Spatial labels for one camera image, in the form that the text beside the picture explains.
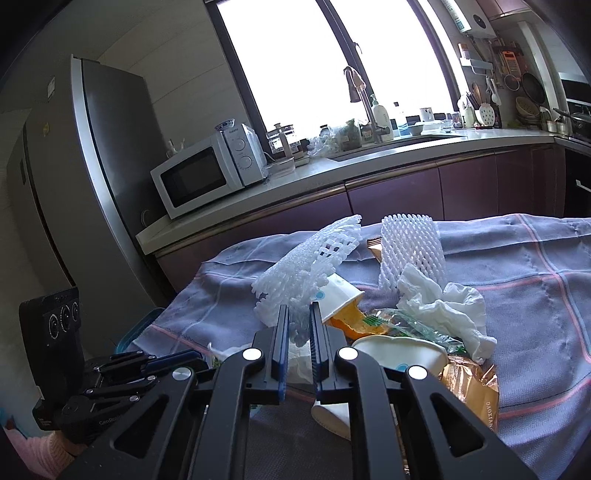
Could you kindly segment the pink sleeve forearm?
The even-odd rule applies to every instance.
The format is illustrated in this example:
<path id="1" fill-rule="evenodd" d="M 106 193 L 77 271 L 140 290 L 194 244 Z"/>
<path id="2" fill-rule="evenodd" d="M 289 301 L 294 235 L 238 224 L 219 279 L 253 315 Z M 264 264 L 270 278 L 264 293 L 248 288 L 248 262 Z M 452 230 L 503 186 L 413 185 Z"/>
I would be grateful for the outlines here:
<path id="1" fill-rule="evenodd" d="M 73 443 L 61 431 L 41 437 L 26 437 L 17 429 L 2 431 L 28 470 L 45 479 L 56 479 L 87 448 Z"/>

